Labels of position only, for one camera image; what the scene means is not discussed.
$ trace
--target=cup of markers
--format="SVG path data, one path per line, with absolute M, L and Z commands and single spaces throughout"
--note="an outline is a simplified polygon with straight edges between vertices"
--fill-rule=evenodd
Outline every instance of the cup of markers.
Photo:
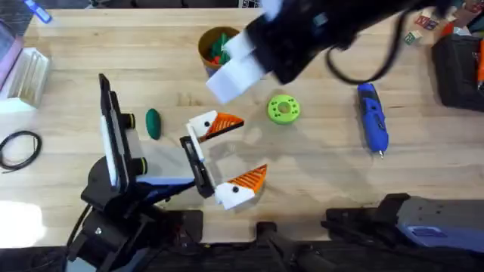
M 230 26 L 218 26 L 209 29 L 200 37 L 198 54 L 209 77 L 230 60 L 223 45 L 238 33 L 238 30 Z

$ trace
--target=black cable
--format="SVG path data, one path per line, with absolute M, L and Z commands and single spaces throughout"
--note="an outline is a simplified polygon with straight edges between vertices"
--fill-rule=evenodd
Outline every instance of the black cable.
M 25 161 L 19 163 L 19 164 L 16 164 L 16 165 L 9 165 L 7 163 L 4 162 L 3 160 L 3 152 L 2 152 L 2 149 L 5 147 L 5 145 L 9 142 L 9 141 L 12 141 L 13 139 L 19 137 L 19 136 L 24 136 L 24 135 L 28 135 L 28 136 L 32 136 L 34 137 L 35 140 L 37 140 L 37 148 L 35 147 L 35 141 L 34 141 L 34 152 L 33 154 L 27 158 Z M 21 170 L 22 168 L 25 168 L 27 167 L 29 164 L 31 164 L 35 159 L 37 159 L 37 157 L 39 156 L 40 154 L 40 150 L 42 149 L 42 139 L 40 138 L 40 136 L 34 132 L 31 132 L 31 131 L 17 131 L 13 134 L 10 134 L 9 136 L 7 136 L 1 143 L 0 143 L 0 167 L 7 170 L 6 172 L 4 173 L 12 173 L 14 171 L 17 171 L 17 170 Z
M 64 253 L 64 261 L 62 262 L 62 269 L 60 270 L 61 272 L 64 272 L 66 270 L 67 255 L 69 254 L 69 248 L 74 241 L 74 237 L 76 236 L 77 230 L 79 229 L 81 223 L 84 221 L 84 218 L 86 217 L 90 209 L 91 209 L 91 205 L 88 204 L 85 206 L 84 210 L 81 212 L 81 215 L 77 219 L 77 222 L 74 225 L 73 230 L 70 232 L 69 238 L 67 239 L 67 243 L 66 243 L 66 251 Z
M 396 57 L 402 45 L 402 33 L 403 33 L 404 27 L 406 26 L 407 17 L 411 12 L 415 10 L 416 10 L 416 7 L 410 8 L 406 11 L 403 11 L 402 14 L 400 14 L 399 19 L 396 22 L 395 31 L 393 33 L 393 41 L 389 48 L 389 52 L 388 52 L 388 55 L 386 56 L 385 62 L 383 63 L 382 67 L 369 79 L 367 80 L 351 79 L 348 76 L 344 75 L 338 68 L 336 68 L 331 58 L 331 52 L 333 49 L 337 47 L 336 45 L 328 49 L 328 51 L 326 52 L 325 59 L 326 59 L 327 68 L 339 80 L 342 80 L 343 82 L 352 84 L 352 85 L 360 85 L 360 84 L 364 84 L 367 82 L 374 82 L 378 79 L 381 79 L 389 72 L 389 70 L 392 68 L 393 64 L 395 63 Z

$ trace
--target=green gear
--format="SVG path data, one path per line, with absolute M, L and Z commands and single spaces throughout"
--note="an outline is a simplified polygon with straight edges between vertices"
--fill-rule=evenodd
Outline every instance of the green gear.
M 276 124 L 289 125 L 297 120 L 301 113 L 299 103 L 287 94 L 274 96 L 267 104 L 267 114 Z

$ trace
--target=wooden table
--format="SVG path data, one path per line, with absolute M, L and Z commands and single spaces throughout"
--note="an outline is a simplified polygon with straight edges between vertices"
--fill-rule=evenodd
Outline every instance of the wooden table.
M 0 138 L 29 129 L 44 139 L 35 163 L 0 175 L 1 205 L 28 203 L 42 212 L 45 229 L 22 246 L 64 244 L 85 205 L 79 195 L 89 169 L 103 156 L 98 73 L 111 80 L 122 109 L 138 117 L 142 139 L 148 139 L 144 114 L 152 107 L 163 118 L 160 144 L 171 146 L 179 146 L 188 119 L 206 111 L 246 120 L 243 128 L 204 144 L 204 150 L 216 177 L 230 178 L 267 162 L 262 195 L 225 211 L 214 198 L 202 199 L 193 189 L 164 205 L 202 209 L 207 242 L 251 240 L 255 223 L 264 220 L 278 222 L 290 237 L 321 239 L 325 232 L 318 222 L 326 209 L 375 206 L 388 193 L 484 197 L 484 116 L 441 106 L 433 90 L 428 47 L 405 47 L 391 73 L 376 82 L 390 133 L 390 148 L 381 160 L 365 149 L 355 87 L 336 80 L 322 55 L 289 85 L 280 86 L 267 76 L 237 100 L 224 106 L 216 102 L 205 86 L 198 39 L 213 26 L 242 29 L 257 10 L 51 14 L 54 21 L 48 25 L 34 19 L 25 37 L 28 46 L 52 59 L 42 105 L 34 113 L 0 116 Z M 364 31 L 352 49 L 336 56 L 340 68 L 362 78 L 372 74 L 385 55 L 392 22 Z M 265 116 L 266 101 L 275 93 L 291 94 L 300 102 L 302 115 L 293 125 L 278 126 Z M 31 151 L 27 141 L 10 147 L 7 155 Z M 215 166 L 225 170 L 217 172 Z M 23 217 L 14 216 L 19 222 Z M 23 227 L 27 232 L 34 228 Z M 5 235 L 21 232 L 14 227 Z

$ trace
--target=black box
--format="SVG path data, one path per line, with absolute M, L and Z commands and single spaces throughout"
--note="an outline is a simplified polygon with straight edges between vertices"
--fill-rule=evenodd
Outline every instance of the black box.
M 447 107 L 484 111 L 484 94 L 477 90 L 480 41 L 452 34 L 432 47 L 437 90 Z

